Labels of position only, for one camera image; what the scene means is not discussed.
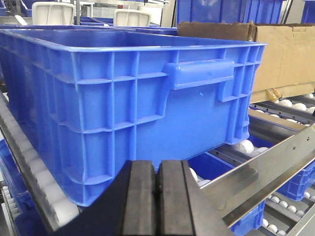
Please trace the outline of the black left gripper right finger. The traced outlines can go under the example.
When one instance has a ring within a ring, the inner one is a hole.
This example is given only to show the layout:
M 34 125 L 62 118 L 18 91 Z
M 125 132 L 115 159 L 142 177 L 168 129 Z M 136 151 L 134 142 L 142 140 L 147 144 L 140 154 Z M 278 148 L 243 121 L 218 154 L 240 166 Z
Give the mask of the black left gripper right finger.
M 199 189 L 187 161 L 162 161 L 157 179 L 159 236 L 233 235 Z

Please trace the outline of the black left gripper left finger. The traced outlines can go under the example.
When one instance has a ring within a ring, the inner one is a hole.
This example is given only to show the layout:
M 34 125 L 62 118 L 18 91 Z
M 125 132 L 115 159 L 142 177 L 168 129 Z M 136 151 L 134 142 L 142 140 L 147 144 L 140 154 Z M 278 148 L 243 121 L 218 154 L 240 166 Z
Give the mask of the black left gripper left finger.
M 153 236 L 155 170 L 151 161 L 127 161 L 110 186 L 57 236 Z

